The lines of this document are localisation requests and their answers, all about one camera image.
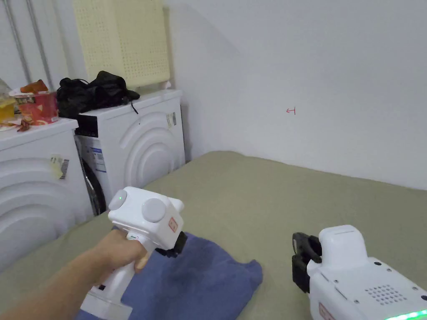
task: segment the label sticker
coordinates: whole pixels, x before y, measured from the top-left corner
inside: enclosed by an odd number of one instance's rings
[[[59,154],[52,154],[50,157],[50,167],[55,178],[59,180],[65,180],[69,163],[70,160],[62,159]]]
[[[91,151],[93,154],[93,161],[95,164],[95,170],[99,171],[99,172],[107,172],[107,169],[105,168],[104,156],[102,154],[102,149],[91,147]]]
[[[176,115],[175,115],[175,112],[168,114],[166,116],[166,120],[167,120],[167,126],[169,127],[169,129],[171,129],[173,126],[175,126],[176,125]]]
[[[32,97],[32,96],[15,98],[15,100],[16,100],[16,103],[18,103],[18,105],[26,105],[27,103],[35,103],[35,97]]]
[[[176,223],[174,218],[170,218],[169,227],[172,229],[173,232],[176,232],[176,230],[178,229],[178,224]]]
[[[335,320],[323,304],[319,302],[319,313],[324,320]]]

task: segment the white washing machine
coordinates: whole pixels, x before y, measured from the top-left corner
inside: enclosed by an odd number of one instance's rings
[[[76,127],[76,120],[60,119],[0,131],[0,272],[94,216]]]
[[[129,104],[79,115],[76,134],[98,198],[108,204],[119,189],[143,188],[184,165],[181,96],[162,90],[133,101],[138,113]]]

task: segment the mattress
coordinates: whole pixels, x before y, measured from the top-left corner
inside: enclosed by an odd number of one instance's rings
[[[256,259],[264,282],[239,319],[311,319],[292,282],[291,237],[352,224],[368,253],[427,288],[427,192],[324,173],[233,152],[206,154],[146,187],[183,200],[184,230],[219,244],[239,262]],[[0,312],[41,287],[109,230],[94,218],[0,275]]]

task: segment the black bag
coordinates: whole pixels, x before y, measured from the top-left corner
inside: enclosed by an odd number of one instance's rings
[[[90,110],[126,105],[140,95],[126,88],[122,77],[100,71],[91,83],[81,79],[64,78],[56,91],[59,116],[76,119],[79,113]]]

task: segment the black clamp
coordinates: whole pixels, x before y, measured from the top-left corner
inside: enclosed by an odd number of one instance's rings
[[[292,280],[303,292],[310,293],[307,265],[310,260],[315,263],[322,262],[322,246],[319,238],[296,232],[292,235],[292,246],[295,253],[292,256]]]
[[[180,232],[178,235],[178,239],[176,240],[175,246],[170,250],[163,250],[157,248],[156,251],[160,253],[162,256],[167,256],[168,258],[176,258],[179,254],[182,253],[185,243],[187,242],[187,236],[184,232]]]

